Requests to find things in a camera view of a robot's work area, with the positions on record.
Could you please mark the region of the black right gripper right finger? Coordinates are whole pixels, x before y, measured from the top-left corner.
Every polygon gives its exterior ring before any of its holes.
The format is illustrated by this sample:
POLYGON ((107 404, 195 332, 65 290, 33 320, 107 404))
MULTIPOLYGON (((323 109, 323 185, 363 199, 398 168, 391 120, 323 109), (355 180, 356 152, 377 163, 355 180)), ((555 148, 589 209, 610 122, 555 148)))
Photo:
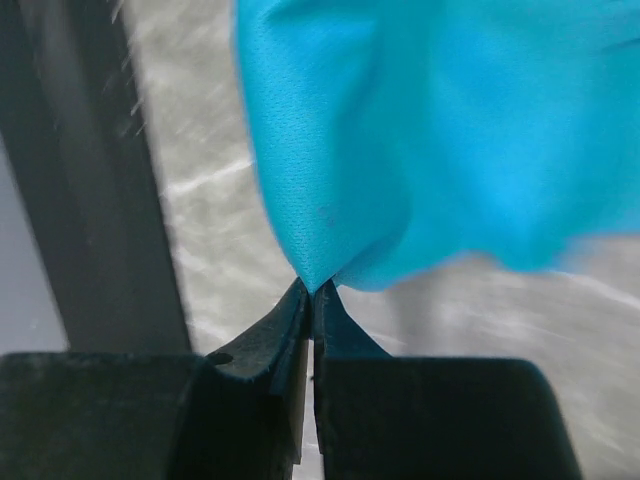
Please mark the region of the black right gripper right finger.
POLYGON ((314 400, 328 479, 578 479, 543 373, 516 358, 395 357, 332 283, 312 315, 314 400))

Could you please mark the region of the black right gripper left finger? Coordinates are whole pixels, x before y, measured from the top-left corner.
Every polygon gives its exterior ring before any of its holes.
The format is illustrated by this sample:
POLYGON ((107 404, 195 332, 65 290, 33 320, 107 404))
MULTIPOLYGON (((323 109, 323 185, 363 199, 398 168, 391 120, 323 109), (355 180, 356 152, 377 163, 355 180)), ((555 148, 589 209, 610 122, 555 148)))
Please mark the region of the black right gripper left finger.
POLYGON ((5 479, 288 479, 301 459, 309 296, 300 281, 202 356, 1 359, 5 479))

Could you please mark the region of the teal t shirt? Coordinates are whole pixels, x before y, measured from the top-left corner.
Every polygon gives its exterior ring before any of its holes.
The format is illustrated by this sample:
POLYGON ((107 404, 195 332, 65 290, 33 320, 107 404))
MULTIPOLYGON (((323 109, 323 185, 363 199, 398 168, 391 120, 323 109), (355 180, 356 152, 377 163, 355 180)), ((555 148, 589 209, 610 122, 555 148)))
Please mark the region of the teal t shirt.
POLYGON ((257 176, 310 290, 639 230, 635 1, 240 1, 257 176))

